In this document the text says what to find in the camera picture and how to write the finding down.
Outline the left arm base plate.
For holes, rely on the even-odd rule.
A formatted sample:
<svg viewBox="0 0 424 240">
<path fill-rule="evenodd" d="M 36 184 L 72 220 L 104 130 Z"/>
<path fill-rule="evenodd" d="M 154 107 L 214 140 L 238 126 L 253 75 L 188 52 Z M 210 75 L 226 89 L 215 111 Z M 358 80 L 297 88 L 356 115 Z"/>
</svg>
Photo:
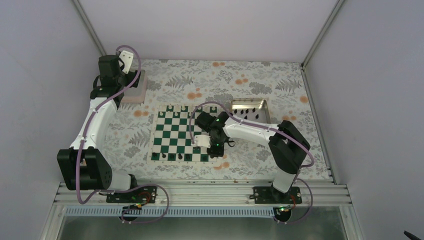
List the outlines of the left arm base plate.
<svg viewBox="0 0 424 240">
<path fill-rule="evenodd" d="M 144 186 L 131 192 L 114 194 L 109 193 L 106 195 L 106 202 L 123 204 L 154 204 L 156 200 L 156 194 L 156 186 Z"/>
</svg>

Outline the green white chessboard mat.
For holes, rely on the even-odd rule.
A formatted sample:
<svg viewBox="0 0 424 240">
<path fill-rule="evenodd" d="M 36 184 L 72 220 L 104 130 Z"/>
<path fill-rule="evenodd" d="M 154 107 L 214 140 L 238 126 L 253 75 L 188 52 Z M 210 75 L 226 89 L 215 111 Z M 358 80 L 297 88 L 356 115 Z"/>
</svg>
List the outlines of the green white chessboard mat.
<svg viewBox="0 0 424 240">
<path fill-rule="evenodd" d="M 168 111 L 168 105 L 173 106 L 173 111 Z M 181 107 L 186 106 L 186 111 L 181 112 Z M 176 165 L 176 166 L 206 166 L 218 167 L 221 165 L 221 157 L 210 157 L 205 147 L 193 147 L 191 137 L 205 135 L 198 126 L 194 125 L 195 118 L 206 112 L 216 117 L 218 108 L 207 104 L 199 107 L 194 113 L 194 117 L 189 122 L 195 109 L 195 104 L 163 103 L 161 104 L 153 118 L 150 135 L 149 151 L 147 162 L 151 165 Z M 164 112 L 164 117 L 159 117 L 160 112 Z M 158 157 L 152 159 L 152 153 L 157 153 Z M 175 154 L 175 160 L 169 159 L 169 154 Z M 182 154 L 183 159 L 178 159 L 178 154 Z M 185 155 L 191 155 L 191 161 L 185 160 Z M 207 155 L 208 160 L 202 161 L 202 156 Z"/>
</svg>

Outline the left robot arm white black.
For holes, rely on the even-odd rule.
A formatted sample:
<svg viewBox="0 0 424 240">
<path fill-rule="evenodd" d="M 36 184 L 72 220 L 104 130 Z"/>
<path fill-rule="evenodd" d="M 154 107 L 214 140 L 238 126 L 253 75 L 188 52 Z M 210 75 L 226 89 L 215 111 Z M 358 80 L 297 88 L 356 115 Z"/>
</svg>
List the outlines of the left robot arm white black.
<svg viewBox="0 0 424 240">
<path fill-rule="evenodd" d="M 119 192 L 131 203 L 139 197 L 132 174 L 113 171 L 102 153 L 106 130 L 124 97 L 123 89 L 137 87 L 141 71 L 130 71 L 134 54 L 121 51 L 98 59 L 99 75 L 93 81 L 89 110 L 76 139 L 61 149 L 57 162 L 68 190 Z"/>
</svg>

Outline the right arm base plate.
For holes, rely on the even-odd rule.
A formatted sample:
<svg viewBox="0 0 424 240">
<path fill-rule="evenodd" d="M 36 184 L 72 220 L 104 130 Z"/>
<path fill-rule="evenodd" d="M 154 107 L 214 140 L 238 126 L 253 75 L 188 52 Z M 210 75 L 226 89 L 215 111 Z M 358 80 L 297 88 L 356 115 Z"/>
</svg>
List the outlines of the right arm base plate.
<svg viewBox="0 0 424 240">
<path fill-rule="evenodd" d="M 272 186 L 255 186 L 249 196 L 255 204 L 302 204 L 300 188 L 292 186 L 288 192 L 281 193 Z"/>
</svg>

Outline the floral patterned tablecloth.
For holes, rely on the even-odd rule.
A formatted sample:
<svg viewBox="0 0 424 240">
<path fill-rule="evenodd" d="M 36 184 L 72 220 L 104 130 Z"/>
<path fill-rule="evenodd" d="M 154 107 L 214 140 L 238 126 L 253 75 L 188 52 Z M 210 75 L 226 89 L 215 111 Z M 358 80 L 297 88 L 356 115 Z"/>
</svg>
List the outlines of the floral patterned tablecloth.
<svg viewBox="0 0 424 240">
<path fill-rule="evenodd" d="M 197 105 L 216 101 L 227 108 L 235 99 L 264 99 L 270 121 L 291 121 L 310 144 L 312 167 L 303 180 L 329 180 L 330 174 L 298 63 L 144 60 L 148 82 L 144 103 L 122 104 L 105 135 L 104 155 L 115 171 L 139 179 L 271 180 L 277 166 L 267 147 L 237 140 L 218 166 L 148 163 L 148 140 L 161 103 Z"/>
</svg>

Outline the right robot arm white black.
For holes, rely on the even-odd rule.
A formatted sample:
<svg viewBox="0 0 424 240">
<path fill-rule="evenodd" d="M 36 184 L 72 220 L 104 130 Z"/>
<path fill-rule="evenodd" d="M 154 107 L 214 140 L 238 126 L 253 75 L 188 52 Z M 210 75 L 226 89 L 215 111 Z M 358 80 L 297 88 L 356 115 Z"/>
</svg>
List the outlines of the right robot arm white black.
<svg viewBox="0 0 424 240">
<path fill-rule="evenodd" d="M 192 146 L 206 148 L 210 157 L 223 157 L 224 145 L 231 139 L 241 139 L 269 147 L 277 174 L 271 184 L 271 198 L 278 204 L 290 197 L 290 188 L 310 153 L 310 144 L 288 120 L 280 124 L 242 119 L 222 111 L 218 116 L 201 112 L 194 124 L 206 134 L 192 137 Z"/>
</svg>

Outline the pink white tray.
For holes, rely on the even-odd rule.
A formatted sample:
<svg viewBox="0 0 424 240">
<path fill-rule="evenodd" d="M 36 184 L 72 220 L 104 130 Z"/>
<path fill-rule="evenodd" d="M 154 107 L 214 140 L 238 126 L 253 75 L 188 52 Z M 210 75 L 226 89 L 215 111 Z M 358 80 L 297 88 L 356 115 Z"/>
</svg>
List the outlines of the pink white tray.
<svg viewBox="0 0 424 240">
<path fill-rule="evenodd" d="M 124 97 L 121 100 L 122 103 L 143 104 L 145 102 L 149 80 L 145 70 L 142 69 L 140 71 L 140 76 L 137 80 L 138 82 L 134 83 L 132 87 L 124 92 Z"/>
</svg>

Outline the tan metal tray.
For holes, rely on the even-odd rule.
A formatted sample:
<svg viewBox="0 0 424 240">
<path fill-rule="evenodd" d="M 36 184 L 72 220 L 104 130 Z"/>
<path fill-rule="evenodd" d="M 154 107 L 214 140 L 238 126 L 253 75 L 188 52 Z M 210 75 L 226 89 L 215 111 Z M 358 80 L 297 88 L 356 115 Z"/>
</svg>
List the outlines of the tan metal tray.
<svg viewBox="0 0 424 240">
<path fill-rule="evenodd" d="M 230 107 L 232 113 L 234 110 L 237 110 L 237 113 L 234 114 L 240 118 L 249 116 L 250 121 L 255 121 L 258 123 L 270 124 L 271 118 L 268 109 L 268 104 L 265 99 L 261 98 L 240 98 L 234 99 L 231 101 Z"/>
</svg>

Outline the aluminium rail frame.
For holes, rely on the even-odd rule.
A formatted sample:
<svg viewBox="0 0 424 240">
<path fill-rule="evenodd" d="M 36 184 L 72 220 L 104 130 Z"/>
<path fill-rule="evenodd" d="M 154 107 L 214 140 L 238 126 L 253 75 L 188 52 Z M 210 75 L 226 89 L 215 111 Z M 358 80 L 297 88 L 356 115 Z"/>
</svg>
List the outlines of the aluminium rail frame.
<svg viewBox="0 0 424 240">
<path fill-rule="evenodd" d="M 130 206 L 94 195 L 84 205 L 63 183 L 58 187 L 43 240 L 59 239 L 219 239 L 219 240 L 361 240 L 347 186 L 331 181 L 297 182 L 296 206 L 288 224 L 273 217 L 278 204 L 259 203 L 256 187 L 267 180 L 160 180 L 151 200 L 128 213 Z"/>
</svg>

